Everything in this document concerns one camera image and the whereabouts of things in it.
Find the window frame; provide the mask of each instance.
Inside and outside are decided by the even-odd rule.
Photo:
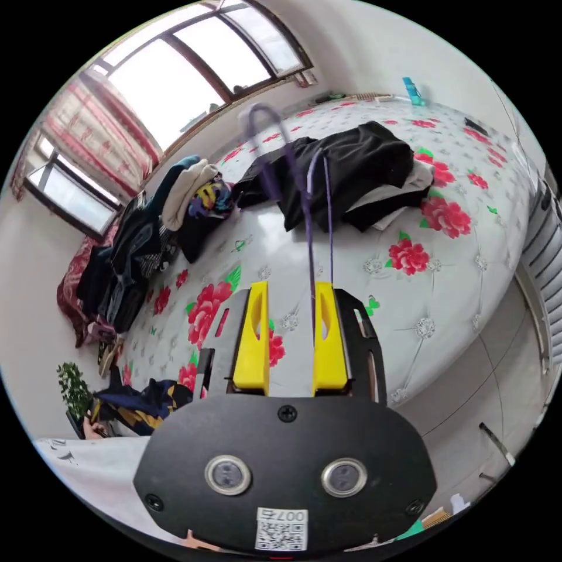
[[[224,105],[220,106],[215,111],[210,112],[207,114],[203,119],[186,129],[183,133],[181,133],[178,138],[164,150],[164,159],[173,154],[177,147],[180,146],[185,139],[187,139],[196,129],[200,128],[205,122],[209,119],[212,119],[217,114],[221,113],[225,109],[228,109],[232,104],[253,95],[260,90],[270,87],[271,85],[280,84],[286,81],[288,78],[294,76],[295,74],[302,73],[303,71],[310,70],[313,68],[313,64],[301,47],[298,40],[292,34],[292,32],[285,26],[283,22],[279,20],[275,14],[273,14],[270,10],[266,7],[262,6],[256,0],[241,0],[239,5],[228,6],[226,8],[222,7],[223,1],[219,2],[211,2],[211,1],[203,1],[200,2],[206,8],[209,8],[210,11],[198,16],[194,16],[193,18],[179,23],[175,26],[168,28],[166,31],[159,33],[158,35],[154,36],[153,38],[145,41],[142,45],[137,47],[135,50],[131,51],[126,57],[124,57],[118,64],[111,65],[103,60],[103,56],[106,56],[111,50],[104,52],[97,58],[95,61],[91,63],[90,66],[101,66],[103,69],[107,71],[107,78],[111,77],[111,74],[123,66],[129,59],[133,58],[137,53],[139,53],[142,49],[146,46],[150,45],[154,41],[162,40],[170,47],[175,49],[184,59],[187,60],[189,64],[191,64],[195,70],[197,70],[205,80],[209,83],[209,85],[215,89],[219,97],[224,101]],[[288,71],[284,71],[282,73],[277,73],[275,70],[274,65],[271,63],[267,55],[263,52],[263,50],[259,47],[257,42],[255,42],[247,33],[244,31],[233,19],[228,17],[230,12],[235,12],[240,9],[245,9],[246,7],[253,8],[257,12],[261,13],[283,36],[285,41],[289,44],[289,46],[293,49],[296,57],[298,58],[300,64],[297,67],[294,67]],[[174,34],[182,29],[186,29],[196,23],[202,22],[209,18],[217,18],[222,23],[227,25],[234,33],[237,34],[240,39],[248,46],[248,48],[252,51],[254,56],[263,64],[264,68],[267,70],[269,74],[269,78],[266,80],[262,80],[257,84],[254,84],[248,88],[244,88],[241,92],[235,94],[226,86],[220,76],[188,45],[183,43],[178,37]],[[127,38],[130,37],[130,34],[127,35],[123,41],[126,41]],[[115,48],[120,43],[112,46],[112,49]]]
[[[39,139],[37,140],[37,144],[34,147],[35,152],[38,152],[42,158],[46,160],[45,164],[35,168],[30,173],[28,173],[25,178],[23,179],[23,184],[27,191],[29,191],[40,203],[45,205],[51,213],[56,214],[60,217],[64,222],[68,223],[70,226],[76,228],[86,236],[92,238],[96,242],[103,242],[105,236],[110,229],[111,225],[115,222],[115,219],[124,208],[122,203],[116,203],[109,199],[108,197],[104,196],[104,194],[95,189],[92,185],[90,185],[87,181],[85,181],[80,176],[76,175],[70,168],[68,168],[64,162],[59,159],[59,152],[53,150],[50,156],[48,156],[40,147],[40,143],[43,136],[40,135]],[[35,186],[35,184],[29,179],[29,176],[36,173],[41,168],[44,168],[43,174],[41,175],[41,179],[39,181],[39,185]],[[44,193],[44,186],[47,183],[51,171],[53,168],[56,168],[60,173],[64,174],[72,183],[74,183],[79,189],[84,191],[86,195],[90,196],[93,200],[101,203],[107,208],[113,210],[112,215],[108,219],[108,221],[104,224],[102,230],[98,231],[95,228],[92,228],[79,217],[76,217],[71,212],[67,211],[64,207],[62,207],[56,201],[53,201],[48,195]]]

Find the hand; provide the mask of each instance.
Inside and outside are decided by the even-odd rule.
[[[90,412],[84,416],[84,437],[86,439],[103,439],[104,436],[102,434],[107,435],[107,430],[102,423],[95,421],[93,424],[90,422],[89,416],[91,415]]]

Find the dark blue fabric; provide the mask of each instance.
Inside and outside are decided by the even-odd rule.
[[[128,385],[118,387],[114,382],[107,390],[95,392],[93,399],[94,403],[96,400],[100,401],[100,419],[105,421],[118,419],[138,435],[146,436],[152,434],[154,427],[145,421],[137,421],[131,426],[119,414],[118,409],[123,408],[131,413],[142,412],[153,419],[153,425],[157,425],[155,422],[158,418],[163,420],[170,415],[169,407],[175,411],[189,404],[193,400],[193,393],[177,381],[150,379],[148,386],[142,392]]]

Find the curtain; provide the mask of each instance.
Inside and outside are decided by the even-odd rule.
[[[40,132],[38,129],[33,131],[25,143],[25,146],[22,149],[22,153],[18,157],[18,162],[16,167],[14,168],[12,178],[10,180],[10,189],[12,190],[13,196],[16,198],[16,201],[21,201],[23,199],[23,194],[25,190],[23,188],[23,179],[26,176],[26,161],[28,154],[33,148],[35,144],[39,140]]]
[[[53,100],[38,131],[62,156],[126,203],[162,159],[162,149],[109,79],[88,69]],[[32,135],[37,140],[37,133]],[[33,144],[28,143],[28,150]],[[23,177],[12,191],[21,198]]]

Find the blue object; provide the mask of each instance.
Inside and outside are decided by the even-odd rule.
[[[416,85],[412,82],[411,78],[404,76],[402,78],[404,85],[406,86],[406,91],[413,105],[425,105],[425,101],[422,99],[422,95],[418,92]]]

